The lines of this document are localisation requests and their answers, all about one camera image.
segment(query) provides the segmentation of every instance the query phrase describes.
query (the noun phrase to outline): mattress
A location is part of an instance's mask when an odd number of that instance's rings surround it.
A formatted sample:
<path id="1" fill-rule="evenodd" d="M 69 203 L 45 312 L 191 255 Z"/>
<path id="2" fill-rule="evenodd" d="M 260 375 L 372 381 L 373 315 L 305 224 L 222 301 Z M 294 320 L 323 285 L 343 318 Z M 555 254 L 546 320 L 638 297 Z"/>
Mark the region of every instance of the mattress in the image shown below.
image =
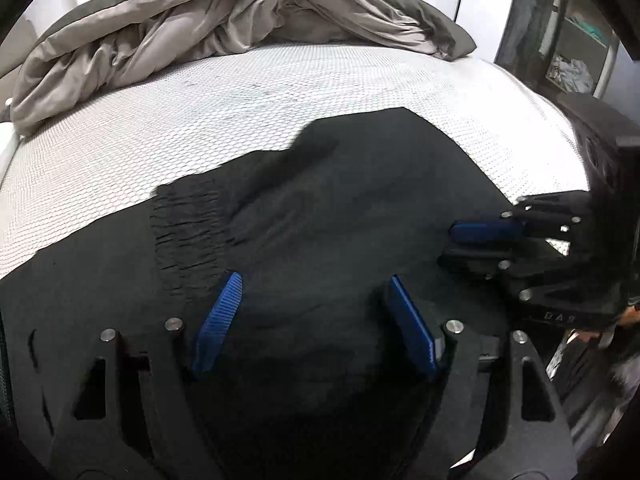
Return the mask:
<path id="1" fill-rule="evenodd" d="M 264 46 L 174 66 L 53 118 L 0 187 L 0 277 L 156 186 L 317 118 L 405 107 L 454 140 L 510 200 L 587 189 L 569 121 L 499 67 L 354 44 Z"/>

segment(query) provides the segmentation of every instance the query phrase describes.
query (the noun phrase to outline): shelf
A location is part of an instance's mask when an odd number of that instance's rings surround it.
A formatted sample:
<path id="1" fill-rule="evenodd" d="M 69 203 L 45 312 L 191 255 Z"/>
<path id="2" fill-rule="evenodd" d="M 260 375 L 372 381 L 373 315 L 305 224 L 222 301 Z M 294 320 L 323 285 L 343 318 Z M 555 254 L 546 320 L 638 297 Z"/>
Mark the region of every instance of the shelf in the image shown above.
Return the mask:
<path id="1" fill-rule="evenodd" d="M 553 86 L 555 86 L 556 88 L 558 88 L 559 90 L 561 90 L 562 92 L 564 92 L 565 94 L 567 94 L 567 93 L 568 93 L 568 92 L 567 92 L 564 88 L 562 88 L 558 83 L 556 83 L 553 79 L 551 79 L 551 78 L 548 76 L 548 74 L 547 74 L 547 75 L 545 75 L 545 79 L 546 79 L 547 81 L 549 81 Z"/>
<path id="2" fill-rule="evenodd" d="M 569 19 L 568 17 L 564 17 L 564 20 L 568 23 L 571 23 L 575 28 L 577 28 L 578 30 L 581 30 L 586 36 L 588 36 L 589 38 L 591 38 L 593 41 L 595 41 L 597 44 L 599 44 L 600 46 L 604 47 L 604 48 L 609 48 L 607 45 L 605 45 L 604 43 L 602 43 L 598 38 L 596 38 L 595 36 L 592 36 L 591 34 L 589 34 L 586 30 L 584 30 L 580 25 L 578 25 L 577 23 L 574 22 L 574 20 Z"/>

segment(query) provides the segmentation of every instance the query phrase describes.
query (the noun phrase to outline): gray duvet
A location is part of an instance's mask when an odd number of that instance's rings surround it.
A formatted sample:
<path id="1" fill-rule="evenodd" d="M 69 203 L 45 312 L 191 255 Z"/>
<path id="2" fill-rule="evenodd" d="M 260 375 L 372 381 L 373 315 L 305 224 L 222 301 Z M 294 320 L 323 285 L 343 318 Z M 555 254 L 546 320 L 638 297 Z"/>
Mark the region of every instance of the gray duvet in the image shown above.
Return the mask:
<path id="1" fill-rule="evenodd" d="M 266 41 L 354 38 L 443 60 L 475 48 L 420 0 L 92 0 L 38 40 L 20 70 L 11 118 L 30 134 L 96 91 L 172 63 L 240 54 Z"/>

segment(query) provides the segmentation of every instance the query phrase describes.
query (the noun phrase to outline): bed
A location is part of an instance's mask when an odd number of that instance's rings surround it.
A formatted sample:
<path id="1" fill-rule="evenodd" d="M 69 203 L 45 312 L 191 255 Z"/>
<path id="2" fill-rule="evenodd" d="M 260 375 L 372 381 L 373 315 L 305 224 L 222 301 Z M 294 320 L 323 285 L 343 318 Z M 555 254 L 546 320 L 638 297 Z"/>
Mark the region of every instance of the bed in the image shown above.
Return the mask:
<path id="1" fill-rule="evenodd" d="M 454 140 L 510 199 L 587 189 L 569 121 L 499 67 L 362 44 L 280 44 L 169 67 L 47 120 L 0 187 L 0 278 L 162 183 L 317 118 L 405 107 Z"/>

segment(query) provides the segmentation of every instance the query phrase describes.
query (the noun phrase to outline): black frame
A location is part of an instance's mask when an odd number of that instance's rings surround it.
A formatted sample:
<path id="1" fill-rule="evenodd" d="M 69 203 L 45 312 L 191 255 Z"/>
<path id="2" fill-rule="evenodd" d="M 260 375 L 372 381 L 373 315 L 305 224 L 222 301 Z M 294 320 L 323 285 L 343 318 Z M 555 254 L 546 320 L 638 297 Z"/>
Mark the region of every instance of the black frame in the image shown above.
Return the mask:
<path id="1" fill-rule="evenodd" d="M 0 0 L 0 40 L 4 40 L 14 23 L 32 0 Z M 640 59 L 640 0 L 594 0 L 614 27 L 630 56 Z M 626 410 L 625 416 L 602 447 L 588 471 L 580 480 L 600 478 L 624 478 L 638 469 L 636 442 L 640 438 L 640 393 Z M 18 440 L 15 431 L 0 420 L 0 470 L 4 478 L 50 478 L 26 447 Z"/>

